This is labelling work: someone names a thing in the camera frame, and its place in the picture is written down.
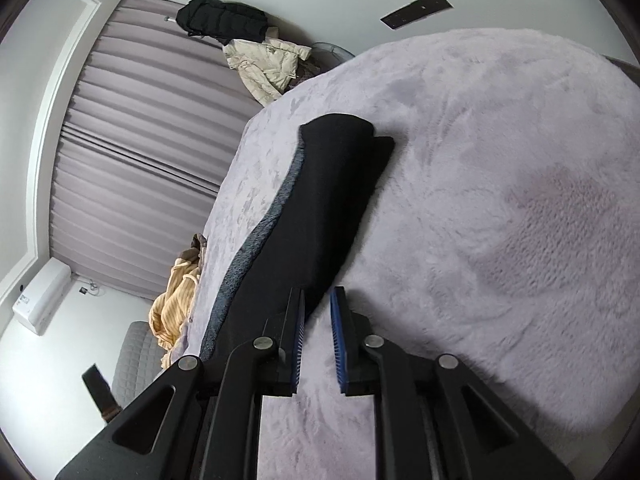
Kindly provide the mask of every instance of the air conditioner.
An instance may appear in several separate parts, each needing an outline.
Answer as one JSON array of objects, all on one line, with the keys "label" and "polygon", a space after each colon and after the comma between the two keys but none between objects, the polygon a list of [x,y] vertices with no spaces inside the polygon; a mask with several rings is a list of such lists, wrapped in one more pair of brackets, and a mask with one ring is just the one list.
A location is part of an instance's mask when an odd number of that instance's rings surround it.
[{"label": "air conditioner", "polygon": [[14,303],[14,316],[34,334],[41,335],[71,281],[71,268],[51,258]]}]

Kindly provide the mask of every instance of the white puffer jacket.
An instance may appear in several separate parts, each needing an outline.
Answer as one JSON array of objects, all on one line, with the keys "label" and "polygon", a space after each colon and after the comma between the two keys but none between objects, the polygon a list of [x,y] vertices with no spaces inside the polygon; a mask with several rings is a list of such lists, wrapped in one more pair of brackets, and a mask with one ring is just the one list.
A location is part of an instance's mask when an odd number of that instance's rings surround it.
[{"label": "white puffer jacket", "polygon": [[311,48],[267,37],[263,43],[232,40],[222,51],[249,92],[266,106],[282,96],[289,81],[296,77],[298,58],[308,59]]}]

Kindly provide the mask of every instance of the plush bedspread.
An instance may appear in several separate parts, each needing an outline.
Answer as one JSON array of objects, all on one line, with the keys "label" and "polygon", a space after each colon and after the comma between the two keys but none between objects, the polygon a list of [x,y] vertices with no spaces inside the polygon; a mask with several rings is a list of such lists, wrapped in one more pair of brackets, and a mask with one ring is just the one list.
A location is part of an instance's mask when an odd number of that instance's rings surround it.
[{"label": "plush bedspread", "polygon": [[[199,354],[298,126],[329,112],[396,140],[337,279],[351,304],[408,351],[458,354],[569,460],[640,380],[640,90],[583,46],[501,29],[385,44],[305,82],[246,128],[184,353]],[[327,303],[299,394],[265,399],[261,478],[374,477],[371,403],[338,394]]]}]

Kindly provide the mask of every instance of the gray quilted cushion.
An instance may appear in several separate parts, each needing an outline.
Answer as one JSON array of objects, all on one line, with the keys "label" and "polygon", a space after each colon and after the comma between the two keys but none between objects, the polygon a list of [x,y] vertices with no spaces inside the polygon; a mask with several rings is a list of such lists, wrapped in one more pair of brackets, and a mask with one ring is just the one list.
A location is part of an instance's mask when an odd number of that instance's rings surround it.
[{"label": "gray quilted cushion", "polygon": [[135,399],[162,371],[160,361],[166,350],[158,346],[149,323],[134,321],[120,349],[111,391],[123,408]]}]

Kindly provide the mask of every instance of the gray curtain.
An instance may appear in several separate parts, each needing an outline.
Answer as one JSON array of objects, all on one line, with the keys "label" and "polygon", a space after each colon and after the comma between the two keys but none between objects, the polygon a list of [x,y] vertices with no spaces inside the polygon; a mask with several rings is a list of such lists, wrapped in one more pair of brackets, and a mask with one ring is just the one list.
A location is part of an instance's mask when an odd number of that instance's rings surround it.
[{"label": "gray curtain", "polygon": [[110,17],[70,101],[51,189],[51,255],[146,298],[202,232],[262,108],[215,40],[164,20],[179,8],[123,0]]}]

